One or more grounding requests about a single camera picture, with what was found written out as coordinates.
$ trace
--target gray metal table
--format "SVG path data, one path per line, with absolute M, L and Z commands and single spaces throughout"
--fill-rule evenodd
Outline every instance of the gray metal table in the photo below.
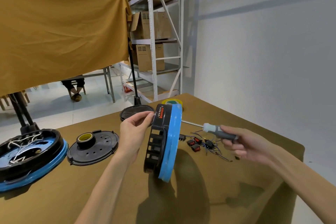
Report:
M 105 78 L 105 83 L 106 83 L 106 89 L 107 89 L 107 94 L 110 94 L 113 100 L 113 103 L 115 103 L 115 99 L 114 99 L 114 93 L 113 93 L 113 87 L 112 87 L 112 80 L 111 80 L 111 73 L 110 73 L 110 67 L 104 67 L 102 68 L 103 73 L 95 73 L 95 74 L 84 74 L 84 75 L 79 75 L 79 76 L 75 76 L 66 80 L 76 80 L 76 79 L 80 79 L 80 78 L 88 78 L 88 77 L 94 77 L 94 76 L 99 76 L 99 75 L 103 75 Z

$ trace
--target blue ring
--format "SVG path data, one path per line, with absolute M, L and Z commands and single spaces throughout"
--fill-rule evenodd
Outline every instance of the blue ring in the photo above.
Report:
M 160 169 L 159 179 L 169 182 L 173 172 L 182 120 L 182 105 L 173 104 L 169 122 L 166 149 Z
M 26 178 L 24 178 L 21 181 L 15 182 L 13 184 L 8 184 L 6 182 L 1 182 L 0 183 L 0 192 L 6 192 L 12 189 L 17 189 L 17 188 L 21 188 L 23 186 L 26 186 L 30 183 L 35 182 L 36 180 L 42 178 L 43 176 L 45 176 L 47 173 L 49 173 L 51 170 L 53 170 L 57 165 L 59 165 L 63 159 L 65 159 L 69 146 L 68 143 L 63 139 L 63 148 L 60 151 L 60 153 L 52 160 L 50 161 L 47 165 L 45 165 L 44 167 L 36 170 L 33 173 L 30 173 L 27 175 Z

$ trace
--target white shelving unit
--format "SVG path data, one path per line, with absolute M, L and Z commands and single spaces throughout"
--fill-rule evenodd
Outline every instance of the white shelving unit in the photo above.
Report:
M 146 72 L 148 75 L 152 76 L 152 80 L 144 80 L 143 78 L 137 78 L 136 85 L 138 89 L 138 95 L 141 96 L 145 101 L 147 102 L 154 102 L 158 101 L 161 99 L 169 98 L 171 96 L 175 96 L 178 94 L 182 94 L 182 79 L 183 79 L 183 13 L 184 13 L 184 0 L 173 0 L 170 2 L 165 3 L 164 0 L 160 0 L 163 9 L 165 10 L 168 19 L 170 21 L 173 33 L 175 35 L 174 39 L 166 39 L 166 40 L 155 40 L 155 35 L 154 35 L 154 17 L 153 17 L 153 0 L 130 0 L 129 4 L 132 8 L 132 10 L 147 10 L 149 11 L 149 29 L 150 29 L 150 39 L 143 39 L 143 40 L 133 40 L 132 39 L 132 44 L 148 44 L 150 45 L 151 49 L 151 54 L 152 54 L 152 71 Z M 172 19 L 170 17 L 170 14 L 167 9 L 167 5 L 174 3 L 174 2 L 179 2 L 179 28 L 178 31 L 176 31 L 174 24 L 172 22 Z M 178 44 L 179 46 L 179 52 L 177 56 L 174 57 L 164 57 L 164 58 L 156 58 L 155 54 L 155 44 L 158 43 L 164 43 L 164 44 Z M 169 59 L 178 59 L 178 65 L 170 64 L 170 63 L 165 63 L 166 69 L 164 71 L 157 71 L 156 70 L 156 61 L 157 60 L 169 60 Z M 126 66 L 130 68 L 130 66 L 124 64 L 123 62 L 119 63 L 119 68 L 120 68 L 120 78 L 121 78 L 121 83 L 122 83 L 122 89 L 123 89 L 123 94 L 124 94 L 124 99 L 125 98 L 125 93 L 124 93 L 124 87 L 123 85 L 128 86 L 130 89 L 134 91 L 134 86 L 133 82 L 128 79 L 124 80 L 122 77 L 122 67 Z M 172 83 L 172 86 L 170 90 L 165 91 L 164 89 L 158 87 L 158 75 L 164 74 L 164 73 L 171 73 L 175 72 L 176 76 L 175 79 Z M 175 85 L 177 81 L 179 80 L 179 88 L 178 90 L 175 90 Z

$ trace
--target person's left hand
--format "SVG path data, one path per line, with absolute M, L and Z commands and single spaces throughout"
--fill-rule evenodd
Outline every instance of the person's left hand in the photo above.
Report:
M 132 164 L 138 155 L 146 129 L 153 121 L 154 112 L 139 112 L 120 124 L 120 139 L 117 153 L 125 156 Z

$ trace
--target forearm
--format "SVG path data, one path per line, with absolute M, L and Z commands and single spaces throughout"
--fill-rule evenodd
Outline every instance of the forearm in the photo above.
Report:
M 336 223 L 336 187 L 279 146 L 269 166 L 301 197 L 324 224 Z
M 75 224 L 110 224 L 128 161 L 118 152 L 94 187 Z

